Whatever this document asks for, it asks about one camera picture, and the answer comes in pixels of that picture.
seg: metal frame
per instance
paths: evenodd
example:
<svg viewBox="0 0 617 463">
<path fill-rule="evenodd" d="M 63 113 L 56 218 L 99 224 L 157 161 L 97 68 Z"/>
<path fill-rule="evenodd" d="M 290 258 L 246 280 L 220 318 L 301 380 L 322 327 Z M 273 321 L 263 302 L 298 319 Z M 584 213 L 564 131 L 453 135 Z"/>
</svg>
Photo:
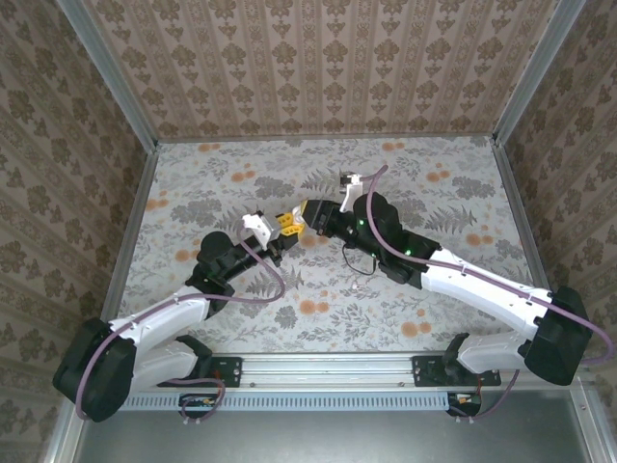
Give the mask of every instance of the metal frame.
<svg viewBox="0 0 617 463">
<path fill-rule="evenodd" d="M 493 154 L 495 155 L 497 168 L 501 175 L 503 188 L 512 208 L 514 222 L 521 237 L 521 243 L 523 244 L 523 250 L 534 285 L 550 287 L 505 147 L 495 140 L 491 140 L 491 146 L 493 147 Z M 577 411 L 578 424 L 591 460 L 594 463 L 614 463 L 617 462 L 617 443 L 611 433 L 606 412 L 598 392 L 593 388 L 593 383 L 586 379 L 589 376 L 588 368 L 581 368 L 579 375 L 575 378 L 570 388 L 572 401 Z"/>
<path fill-rule="evenodd" d="M 158 143 L 164 145 L 174 145 L 176 143 L 214 143 L 214 142 L 284 142 L 302 140 L 366 140 L 384 138 L 461 138 L 461 137 L 490 137 L 491 132 L 468 132 L 468 133 L 320 133 L 304 135 L 251 135 L 239 137 L 197 137 L 197 138 L 161 138 Z"/>
<path fill-rule="evenodd" d="M 566 39 L 586 0 L 561 0 L 544 34 L 538 41 L 529 63 L 495 127 L 498 145 L 504 145 L 535 94 L 553 58 Z"/>
<path fill-rule="evenodd" d="M 101 313 L 101 318 L 103 320 L 110 320 L 115 318 L 118 314 L 122 293 L 126 286 L 128 270 L 133 260 L 135 243 L 137 242 L 139 229 L 142 225 L 142 219 L 144 218 L 150 186 L 154 181 L 157 161 L 157 152 L 148 154 L 137 194 L 135 195 L 135 201 L 128 217 L 114 273 L 112 274 L 109 289 L 105 296 L 105 302 L 103 303 L 103 310 Z M 47 453 L 43 460 L 44 463 L 72 462 L 83 426 L 84 422 L 77 418 L 75 414 L 75 406 L 68 399 L 64 398 L 60 407 L 58 420 L 56 421 L 54 431 L 51 435 Z"/>
<path fill-rule="evenodd" d="M 84 44 L 90 59 L 100 72 L 144 150 L 147 154 L 154 153 L 156 130 L 150 124 L 141 103 L 127 85 L 121 68 L 107 49 L 105 41 L 100 36 L 84 2 L 81 0 L 58 0 L 58 3 L 67 16 L 68 22 L 77 33 L 77 37 Z"/>
</svg>

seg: table surface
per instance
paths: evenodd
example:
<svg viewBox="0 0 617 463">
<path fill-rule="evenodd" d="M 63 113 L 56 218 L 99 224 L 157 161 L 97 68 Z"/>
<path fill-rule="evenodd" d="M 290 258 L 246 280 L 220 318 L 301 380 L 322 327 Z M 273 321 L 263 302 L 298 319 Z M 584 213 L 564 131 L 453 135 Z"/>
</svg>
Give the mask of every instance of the table surface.
<svg viewBox="0 0 617 463">
<path fill-rule="evenodd" d="M 304 199 L 341 201 L 338 173 L 390 166 L 378 191 L 409 230 L 507 278 L 531 278 L 487 137 L 335 139 L 173 144 L 158 148 L 121 313 L 135 313 L 183 285 L 201 239 L 258 208 L 277 215 Z M 191 334 L 215 352 L 441 350 L 456 333 L 507 327 L 464 303 L 399 286 L 379 270 L 345 265 L 342 243 L 306 231 L 280 271 L 283 299 L 229 303 Z M 371 258 L 348 251 L 366 271 Z M 253 268 L 233 280 L 236 295 L 272 296 L 274 280 Z"/>
</svg>

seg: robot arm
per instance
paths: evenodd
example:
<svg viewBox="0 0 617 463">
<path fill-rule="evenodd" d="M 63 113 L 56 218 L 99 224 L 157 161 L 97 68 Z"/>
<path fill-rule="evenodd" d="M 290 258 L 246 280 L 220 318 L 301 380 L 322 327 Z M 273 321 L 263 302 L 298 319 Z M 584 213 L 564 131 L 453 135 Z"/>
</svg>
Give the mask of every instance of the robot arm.
<svg viewBox="0 0 617 463">
<path fill-rule="evenodd" d="M 396 208 L 376 193 L 372 200 L 372 217 L 379 234 L 400 253 L 424 259 L 429 264 L 400 259 L 378 242 L 368 226 L 367 197 L 362 193 L 361 177 L 342 177 L 341 188 L 346 192 L 342 204 L 309 200 L 293 212 L 276 218 L 266 217 L 261 212 L 243 217 L 245 228 L 254 234 L 245 244 L 261 258 L 269 258 L 279 266 L 282 253 L 297 243 L 298 233 L 308 225 L 320 235 L 337 237 L 347 248 L 357 248 L 374 257 L 379 268 L 393 281 L 454 297 L 513 328 L 512 332 L 490 336 L 457 335 L 442 356 L 443 371 L 439 374 L 446 378 L 447 384 L 456 385 L 459 384 L 457 377 L 493 369 L 529 369 L 554 384 L 572 382 L 591 333 L 531 301 L 531 297 L 552 302 L 586 319 L 585 309 L 575 291 L 562 287 L 552 294 L 546 289 L 511 282 L 475 267 L 438 242 L 404 230 Z M 96 363 L 82 400 L 82 409 L 95 422 L 113 415 L 131 392 L 172 378 L 209 375 L 212 352 L 197 340 L 178 334 L 218 313 L 227 301 L 206 303 L 204 299 L 180 301 L 179 298 L 198 291 L 231 296 L 234 289 L 229 281 L 256 265 L 256 260 L 240 244 L 233 245 L 222 231 L 214 231 L 203 239 L 197 260 L 186 286 L 168 298 L 178 299 L 177 303 L 119 334 Z M 430 265 L 431 260 L 456 264 L 456 268 L 462 267 L 463 271 Z M 466 275 L 466 269 L 497 280 L 501 287 Z M 529 298 L 525 300 L 512 294 L 505 289 L 508 286 L 524 291 Z M 99 319 L 84 323 L 54 376 L 54 387 L 75 401 L 86 364 L 98 347 L 113 332 L 150 309 L 152 307 L 110 323 Z"/>
<path fill-rule="evenodd" d="M 298 233 L 304 228 L 304 224 L 297 222 L 299 208 L 294 213 L 276 218 L 266 218 L 261 212 L 244 216 L 245 228 L 254 234 L 244 241 L 245 245 L 279 266 L 282 254 L 298 242 Z M 173 378 L 209 375 L 212 352 L 198 340 L 179 334 L 218 313 L 228 301 L 187 296 L 200 292 L 232 296 L 230 280 L 257 261 L 240 244 L 234 246 L 222 231 L 214 231 L 203 239 L 197 261 L 186 285 L 163 301 L 109 323 L 93 318 L 80 327 L 53 378 L 54 387 L 73 402 L 94 352 L 104 340 L 119 332 L 96 362 L 84 391 L 82 409 L 93 421 L 113 415 L 130 393 Z M 143 322 L 133 322 L 154 307 L 173 301 Z M 120 332 L 127 324 L 131 326 Z"/>
<path fill-rule="evenodd" d="M 424 259 L 428 265 L 400 259 L 384 249 L 373 235 L 367 220 L 367 197 L 358 197 L 356 183 L 352 176 L 341 180 L 341 189 L 346 188 L 346 200 L 349 196 L 357 197 L 353 207 L 349 201 L 343 204 L 307 201 L 303 213 L 307 225 L 318 234 L 343 240 L 347 248 L 357 248 L 374 257 L 391 280 L 459 299 L 514 330 L 490 336 L 464 333 L 455 337 L 443 356 L 448 375 L 455 376 L 462 371 L 479 374 L 488 369 L 528 369 L 554 384 L 572 382 L 591 332 L 563 315 L 548 311 L 531 298 L 588 319 L 580 296 L 573 289 L 561 287 L 553 294 L 547 289 L 521 285 L 476 267 L 436 241 L 403 230 L 396 208 L 375 193 L 372 213 L 379 234 L 399 253 Z M 430 265 L 431 260 L 436 264 L 455 264 L 463 270 Z M 466 269 L 497 281 L 500 287 L 467 275 Z M 507 287 L 520 290 L 528 297 L 519 297 Z"/>
</svg>

